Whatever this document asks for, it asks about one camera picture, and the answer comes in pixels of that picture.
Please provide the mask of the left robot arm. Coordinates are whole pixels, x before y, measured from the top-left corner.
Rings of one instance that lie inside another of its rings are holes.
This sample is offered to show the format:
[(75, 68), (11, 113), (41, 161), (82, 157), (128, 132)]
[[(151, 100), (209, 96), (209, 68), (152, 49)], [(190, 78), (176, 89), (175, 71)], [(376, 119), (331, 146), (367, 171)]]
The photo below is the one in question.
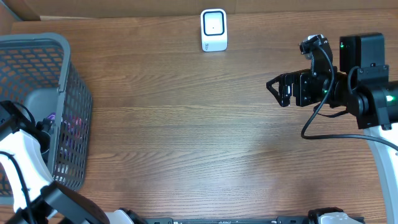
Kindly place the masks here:
[(14, 198), (9, 223), (48, 223), (57, 213), (62, 223), (144, 223), (132, 210), (104, 212), (94, 202), (56, 182), (41, 155), (49, 136), (37, 129), (11, 101), (1, 102), (1, 165)]

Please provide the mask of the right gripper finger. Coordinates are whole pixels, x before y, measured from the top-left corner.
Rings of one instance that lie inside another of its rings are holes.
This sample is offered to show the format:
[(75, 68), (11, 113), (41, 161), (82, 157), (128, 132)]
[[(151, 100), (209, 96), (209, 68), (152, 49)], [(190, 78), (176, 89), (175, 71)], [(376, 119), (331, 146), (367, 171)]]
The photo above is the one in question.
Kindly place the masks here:
[(279, 88), (284, 87), (284, 86), (285, 86), (285, 84), (284, 84), (284, 76), (285, 76), (284, 74), (281, 74), (281, 75), (276, 76), (276, 77), (273, 78), (272, 80), (268, 81), (268, 82), (266, 83), (267, 89), (272, 88), (272, 86), (273, 86), (274, 84), (276, 84), (276, 83), (279, 84), (279, 86), (278, 86)]
[(274, 98), (277, 100), (278, 104), (281, 107), (288, 106), (288, 96), (285, 95), (285, 86), (284, 85), (279, 85), (278, 90), (276, 90), (272, 86), (272, 84), (269, 84), (269, 83), (266, 84), (266, 87), (270, 91), (270, 93), (274, 96)]

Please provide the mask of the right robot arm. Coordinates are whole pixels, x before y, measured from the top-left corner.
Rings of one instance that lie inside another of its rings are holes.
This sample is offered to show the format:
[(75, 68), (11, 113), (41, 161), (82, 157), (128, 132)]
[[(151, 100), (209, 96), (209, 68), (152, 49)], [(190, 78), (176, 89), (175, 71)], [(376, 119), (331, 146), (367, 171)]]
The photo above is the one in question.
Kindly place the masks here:
[[(281, 107), (313, 106), (301, 137), (308, 140), (362, 139), (373, 154), (388, 223), (397, 223), (397, 82), (389, 79), (382, 33), (341, 36), (340, 65), (333, 64), (333, 53), (326, 37), (310, 35), (300, 43), (300, 52), (311, 67), (283, 73), (266, 83)], [(345, 107), (336, 117), (352, 114), (362, 134), (319, 134), (306, 131), (323, 105)]]

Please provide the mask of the purple sanitary pad pack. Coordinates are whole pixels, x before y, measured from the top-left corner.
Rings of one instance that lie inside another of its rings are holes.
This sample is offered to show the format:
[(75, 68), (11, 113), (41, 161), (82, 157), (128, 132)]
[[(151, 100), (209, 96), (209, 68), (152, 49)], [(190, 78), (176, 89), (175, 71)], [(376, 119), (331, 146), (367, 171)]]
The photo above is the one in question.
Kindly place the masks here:
[(59, 157), (66, 159), (72, 156), (73, 151), (80, 154), (86, 152), (84, 128), (85, 124), (79, 117), (69, 116), (66, 120), (62, 119), (58, 139)]

